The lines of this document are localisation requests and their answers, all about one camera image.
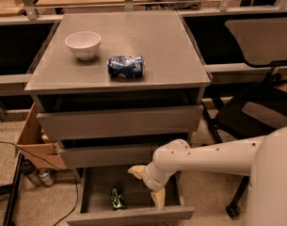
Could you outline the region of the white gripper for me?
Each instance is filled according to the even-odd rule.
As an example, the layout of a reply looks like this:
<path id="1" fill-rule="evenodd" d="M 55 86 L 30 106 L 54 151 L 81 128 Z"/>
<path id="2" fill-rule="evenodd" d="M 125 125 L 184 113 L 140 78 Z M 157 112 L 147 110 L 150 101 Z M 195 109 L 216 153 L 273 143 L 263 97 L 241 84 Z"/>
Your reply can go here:
<path id="1" fill-rule="evenodd" d="M 127 172 L 134 175 L 136 179 L 143 180 L 146 187 L 151 190 L 151 198 L 155 207 L 162 210 L 165 207 L 166 198 L 164 187 L 171 174 L 158 169 L 153 162 L 146 167 L 144 165 L 132 166 Z"/>

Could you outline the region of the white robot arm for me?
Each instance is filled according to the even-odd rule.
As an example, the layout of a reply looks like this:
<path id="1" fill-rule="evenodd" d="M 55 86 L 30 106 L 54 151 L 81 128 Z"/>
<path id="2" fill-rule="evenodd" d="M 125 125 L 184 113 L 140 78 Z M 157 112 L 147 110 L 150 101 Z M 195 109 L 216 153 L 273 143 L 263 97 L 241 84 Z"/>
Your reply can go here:
<path id="1" fill-rule="evenodd" d="M 287 226 L 287 127 L 263 137 L 197 148 L 175 139 L 159 147 L 151 163 L 128 172 L 144 182 L 161 209 L 168 179 L 190 169 L 246 175 L 247 226 Z"/>

